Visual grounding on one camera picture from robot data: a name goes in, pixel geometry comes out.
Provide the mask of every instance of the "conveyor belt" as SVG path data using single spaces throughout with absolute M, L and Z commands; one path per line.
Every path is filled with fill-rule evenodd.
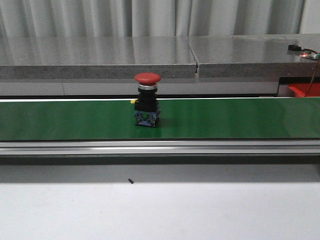
M 320 98 L 162 99 L 158 127 L 128 99 L 0 102 L 0 155 L 320 154 Z

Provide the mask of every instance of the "aluminum rail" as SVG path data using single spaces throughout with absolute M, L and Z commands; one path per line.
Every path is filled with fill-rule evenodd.
M 0 142 L 3 156 L 320 156 L 320 140 Z

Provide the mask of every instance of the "white curtain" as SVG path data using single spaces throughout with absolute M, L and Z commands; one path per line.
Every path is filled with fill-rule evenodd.
M 0 0 L 0 37 L 296 34 L 303 0 Z

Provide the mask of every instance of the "green conveyor belt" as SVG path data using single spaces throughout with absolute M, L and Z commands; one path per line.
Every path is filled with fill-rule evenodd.
M 158 127 L 129 100 L 0 102 L 0 141 L 320 138 L 320 98 L 159 100 Z

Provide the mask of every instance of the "gray countertop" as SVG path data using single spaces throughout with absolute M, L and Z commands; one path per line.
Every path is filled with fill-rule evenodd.
M 0 79 L 310 77 L 317 62 L 289 44 L 319 51 L 320 34 L 0 38 Z
M 201 78 L 309 77 L 317 61 L 288 51 L 288 45 L 320 50 L 320 34 L 193 36 L 188 41 Z
M 140 72 L 194 78 L 183 37 L 0 38 L 1 79 L 132 79 Z

